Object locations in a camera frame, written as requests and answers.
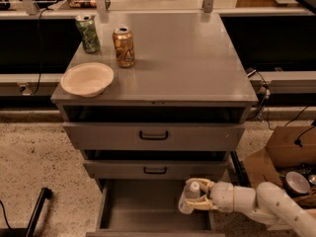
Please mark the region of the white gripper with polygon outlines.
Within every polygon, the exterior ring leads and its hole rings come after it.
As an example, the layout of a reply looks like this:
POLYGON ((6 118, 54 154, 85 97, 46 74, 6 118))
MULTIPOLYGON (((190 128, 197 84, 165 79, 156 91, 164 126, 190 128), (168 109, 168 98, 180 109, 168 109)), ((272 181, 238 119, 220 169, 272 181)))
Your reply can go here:
POLYGON ((232 212, 234 204, 234 186, 231 183, 215 183, 205 178, 191 178, 186 184, 198 182, 200 189, 208 194, 210 198, 202 196, 199 198, 181 198, 180 209, 182 211, 197 210, 218 210, 219 212, 232 212))

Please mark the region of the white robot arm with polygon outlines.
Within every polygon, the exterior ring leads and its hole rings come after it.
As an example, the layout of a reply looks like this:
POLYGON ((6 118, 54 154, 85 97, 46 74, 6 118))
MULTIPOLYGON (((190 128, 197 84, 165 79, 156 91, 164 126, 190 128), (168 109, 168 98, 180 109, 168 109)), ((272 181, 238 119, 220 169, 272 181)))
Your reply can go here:
POLYGON ((262 182, 253 189, 208 179, 188 179, 178 208, 183 214, 191 214, 195 209, 239 212, 269 226, 285 223, 299 237, 316 237, 316 218, 270 182, 262 182))

